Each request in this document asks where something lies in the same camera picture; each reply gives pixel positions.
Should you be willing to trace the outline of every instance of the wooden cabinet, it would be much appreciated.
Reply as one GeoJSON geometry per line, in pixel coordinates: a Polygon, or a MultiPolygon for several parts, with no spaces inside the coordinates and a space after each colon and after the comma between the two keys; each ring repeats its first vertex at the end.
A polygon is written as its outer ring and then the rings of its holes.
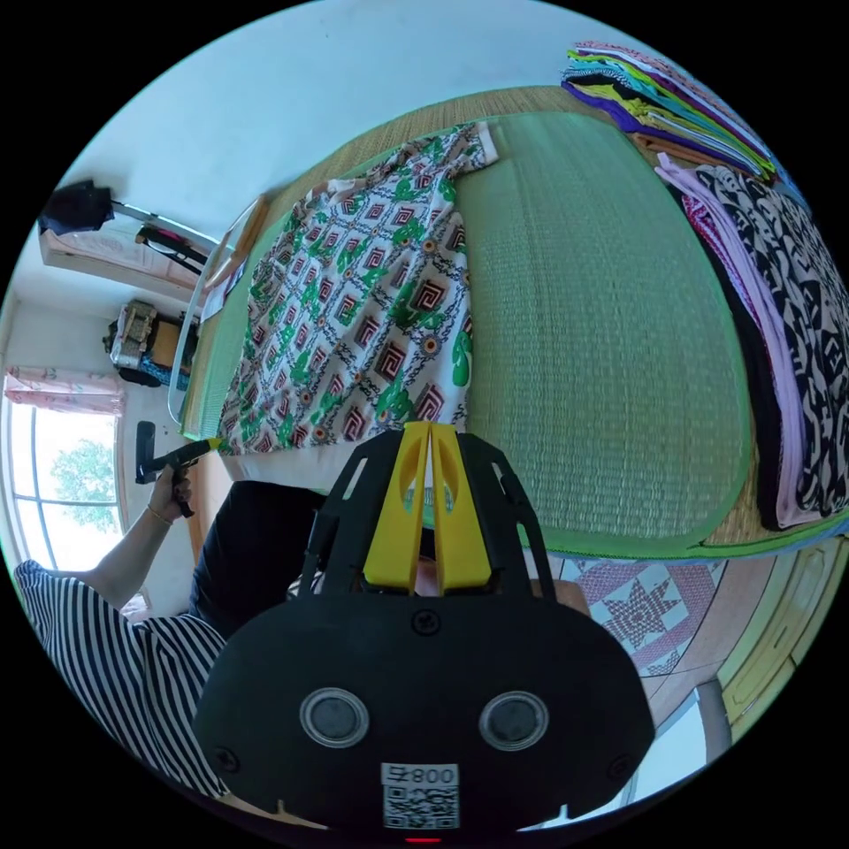
{"type": "Polygon", "coordinates": [[[849,555],[845,539],[827,539],[777,557],[740,641],[717,673],[735,739],[781,691],[814,641],[849,555]]]}

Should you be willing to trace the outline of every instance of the hand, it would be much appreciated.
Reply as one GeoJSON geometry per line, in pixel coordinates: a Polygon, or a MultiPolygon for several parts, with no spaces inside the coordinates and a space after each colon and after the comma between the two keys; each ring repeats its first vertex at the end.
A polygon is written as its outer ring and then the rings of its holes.
{"type": "Polygon", "coordinates": [[[175,490],[174,470],[171,466],[166,466],[153,485],[148,505],[154,513],[158,513],[168,522],[173,522],[183,515],[180,504],[188,503],[191,497],[192,490],[187,480],[181,480],[175,490]]]}

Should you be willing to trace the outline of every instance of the purple fabric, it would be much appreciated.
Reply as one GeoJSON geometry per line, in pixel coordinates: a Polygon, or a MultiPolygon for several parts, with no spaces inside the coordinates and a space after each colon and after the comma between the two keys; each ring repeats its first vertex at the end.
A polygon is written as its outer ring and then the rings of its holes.
{"type": "Polygon", "coordinates": [[[658,139],[666,139],[668,142],[674,142],[675,144],[689,148],[690,150],[697,150],[700,153],[705,154],[705,156],[712,157],[713,159],[719,159],[734,168],[738,168],[740,171],[744,171],[751,176],[755,176],[748,164],[740,162],[738,159],[733,157],[726,156],[721,150],[708,148],[704,145],[698,144],[696,141],[684,138],[683,136],[675,135],[674,133],[667,133],[665,130],[658,130],[653,126],[640,124],[633,115],[620,106],[616,101],[608,100],[604,97],[593,97],[588,95],[576,86],[568,83],[566,80],[561,83],[561,86],[582,103],[586,103],[588,106],[592,106],[595,109],[604,110],[616,122],[616,125],[623,133],[642,133],[643,135],[652,135],[658,139]]]}
{"type": "Polygon", "coordinates": [[[714,106],[710,101],[697,99],[693,91],[688,91],[682,88],[677,82],[675,82],[665,74],[660,73],[653,66],[638,64],[632,58],[626,56],[617,56],[616,53],[610,50],[580,49],[577,52],[581,54],[581,56],[610,57],[613,61],[619,63],[620,65],[625,65],[626,68],[627,66],[636,68],[637,70],[645,74],[646,77],[650,78],[657,85],[658,88],[668,91],[676,97],[679,97],[681,100],[687,103],[687,105],[690,106],[691,109],[697,111],[706,118],[714,120],[723,129],[734,135],[747,147],[756,150],[756,152],[764,159],[769,159],[769,155],[766,150],[766,145],[763,143],[761,138],[755,134],[754,130],[745,121],[743,121],[743,119],[733,119],[731,116],[726,115],[725,112],[722,112],[717,109],[717,107],[714,106]]]}
{"type": "Polygon", "coordinates": [[[778,524],[787,528],[795,524],[818,521],[822,518],[818,513],[800,510],[796,503],[796,485],[801,476],[805,449],[802,401],[796,385],[790,349],[784,337],[784,321],[778,314],[769,287],[740,241],[736,225],[723,205],[702,186],[695,172],[679,168],[665,153],[661,153],[658,159],[661,164],[655,168],[657,173],[685,195],[701,201],[707,208],[727,257],[737,270],[739,281],[746,288],[763,333],[775,379],[776,400],[781,410],[782,458],[776,504],[778,524]]]}

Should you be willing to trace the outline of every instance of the window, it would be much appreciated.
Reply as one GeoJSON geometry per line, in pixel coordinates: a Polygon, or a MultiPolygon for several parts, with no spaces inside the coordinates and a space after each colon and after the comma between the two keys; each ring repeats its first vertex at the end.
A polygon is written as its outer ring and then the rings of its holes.
{"type": "Polygon", "coordinates": [[[115,417],[8,408],[21,553],[47,569],[93,569],[123,535],[115,417]]]}

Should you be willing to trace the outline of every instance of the black and white striped shirt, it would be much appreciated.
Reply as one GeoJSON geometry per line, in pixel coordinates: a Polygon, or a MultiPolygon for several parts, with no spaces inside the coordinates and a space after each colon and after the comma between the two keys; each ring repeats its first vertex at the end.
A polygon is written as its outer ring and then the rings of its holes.
{"type": "Polygon", "coordinates": [[[112,738],[174,781],[226,795],[192,731],[224,639],[189,615],[133,624],[77,578],[32,561],[15,578],[53,665],[112,738]]]}

